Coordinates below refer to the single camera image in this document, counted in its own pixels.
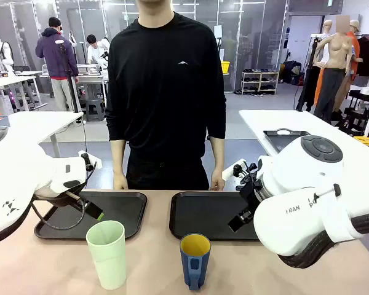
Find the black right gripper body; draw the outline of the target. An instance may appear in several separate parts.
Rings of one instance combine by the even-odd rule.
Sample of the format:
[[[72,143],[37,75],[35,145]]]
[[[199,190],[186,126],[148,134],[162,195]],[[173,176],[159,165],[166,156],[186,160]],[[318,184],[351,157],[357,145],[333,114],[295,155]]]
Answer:
[[[247,206],[239,213],[240,215],[254,214],[258,205],[262,202],[260,190],[263,188],[260,180],[241,180],[239,194],[246,201]]]

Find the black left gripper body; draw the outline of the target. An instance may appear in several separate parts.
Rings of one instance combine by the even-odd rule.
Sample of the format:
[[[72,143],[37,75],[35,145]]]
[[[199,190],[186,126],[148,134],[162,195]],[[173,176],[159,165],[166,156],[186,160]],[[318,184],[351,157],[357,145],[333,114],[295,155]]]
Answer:
[[[72,206],[75,209],[82,209],[85,206],[85,200],[82,197],[70,191],[61,193],[56,197],[48,197],[46,195],[36,193],[36,200],[47,201],[51,203],[53,206],[59,208],[65,206]]]

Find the person's left hand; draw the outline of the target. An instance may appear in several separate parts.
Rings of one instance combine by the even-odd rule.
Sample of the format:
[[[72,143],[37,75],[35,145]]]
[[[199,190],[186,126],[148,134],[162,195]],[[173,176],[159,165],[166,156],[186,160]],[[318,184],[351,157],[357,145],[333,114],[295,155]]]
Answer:
[[[210,183],[210,191],[222,191],[225,186],[225,180],[223,179],[223,170],[220,168],[215,168]]]

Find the person's right hand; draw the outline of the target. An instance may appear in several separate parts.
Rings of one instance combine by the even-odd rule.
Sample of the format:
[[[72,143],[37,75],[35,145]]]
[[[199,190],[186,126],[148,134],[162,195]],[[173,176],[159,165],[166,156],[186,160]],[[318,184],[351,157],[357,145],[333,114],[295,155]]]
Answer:
[[[113,189],[127,190],[128,188],[126,176],[123,173],[115,173],[113,176]]]

